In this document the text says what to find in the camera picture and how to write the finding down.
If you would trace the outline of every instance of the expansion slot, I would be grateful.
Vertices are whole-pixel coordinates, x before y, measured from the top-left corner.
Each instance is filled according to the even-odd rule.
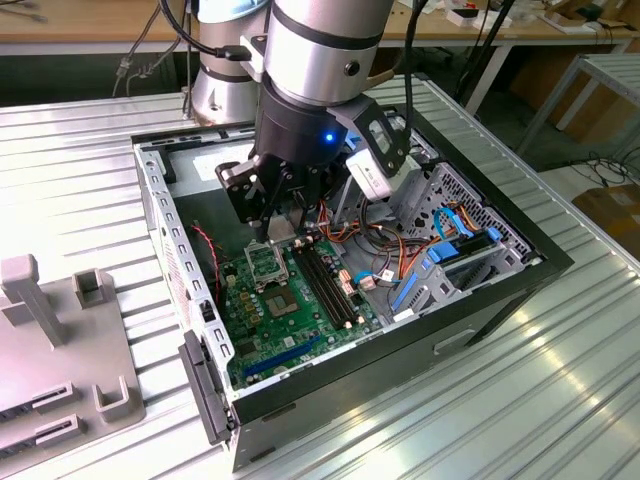
[[[346,322],[353,322],[356,314],[352,306],[313,247],[295,248],[292,253],[311,290],[329,315],[334,328],[341,329]]]
[[[277,367],[278,365],[283,364],[284,362],[288,362],[289,360],[293,360],[294,358],[301,357],[311,351],[313,348],[313,344],[320,340],[320,337],[314,337],[309,341],[303,343],[302,345],[298,345],[286,352],[279,353],[278,355],[267,358],[261,362],[256,363],[255,365],[251,365],[244,369],[244,376],[248,377],[249,375],[256,375],[257,373],[262,373],[265,370],[269,370],[270,368]]]

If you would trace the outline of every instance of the black plastic bracket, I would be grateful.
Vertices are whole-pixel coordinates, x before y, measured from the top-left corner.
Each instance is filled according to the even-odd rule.
[[[213,375],[217,375],[211,360],[205,358],[202,346],[193,331],[184,334],[184,345],[178,347],[180,358],[187,372],[189,385],[196,400],[198,413],[211,445],[225,442],[231,438],[231,428],[227,409],[220,394],[216,391]]]
[[[409,142],[393,129],[374,99],[360,94],[346,103],[328,107],[327,112],[360,136],[387,178],[398,173],[409,152]]]

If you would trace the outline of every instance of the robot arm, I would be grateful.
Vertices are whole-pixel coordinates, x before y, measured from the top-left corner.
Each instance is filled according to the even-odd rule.
[[[212,3],[219,4],[200,2],[201,22],[206,21],[203,7]],[[217,168],[240,221],[257,229],[259,241],[267,239],[271,216],[281,209],[288,209],[289,220],[301,228],[307,210],[337,191],[349,171],[358,183],[367,183],[363,191],[370,199],[381,198],[386,189],[371,186],[384,185],[404,163],[408,138],[362,94],[392,5],[393,0],[274,0],[266,34],[252,30],[265,9],[201,27],[207,43],[237,43],[243,35],[252,51],[251,61],[243,63],[261,81],[255,155]],[[219,38],[229,31],[229,37]],[[237,62],[201,57],[195,110],[214,122],[250,120],[256,97],[248,93],[253,84],[246,70]],[[246,84],[234,84],[230,77]],[[207,112],[209,91],[216,103],[224,96],[226,105]],[[227,114],[223,119],[220,111]],[[358,155],[344,147],[348,131],[358,137]]]

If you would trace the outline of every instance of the black cylindrical housing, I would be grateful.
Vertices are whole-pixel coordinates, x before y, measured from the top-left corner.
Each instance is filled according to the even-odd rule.
[[[256,153],[295,165],[325,165],[335,159],[347,129],[322,107],[301,107],[285,99],[263,76],[256,116]]]

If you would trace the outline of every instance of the metal workbench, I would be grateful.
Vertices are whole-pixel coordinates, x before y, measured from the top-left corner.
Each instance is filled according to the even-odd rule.
[[[640,108],[640,53],[578,55],[531,120],[520,145],[516,148],[518,155],[524,155],[544,122],[581,72],[589,75],[591,80],[558,123],[560,130],[564,130],[569,125],[571,119],[582,108],[598,85],[609,87],[622,98]],[[640,123],[634,125],[620,142],[614,158],[619,160],[638,137],[640,137]]]
[[[431,83],[423,115],[576,264],[486,341],[241,471],[239,478],[640,476],[639,265]],[[401,103],[400,79],[372,92]],[[177,355],[129,137],[191,126],[182,97],[0,110],[0,251],[42,280],[115,279],[147,408],[137,425],[16,478],[224,478]],[[44,240],[53,247],[45,247]]]

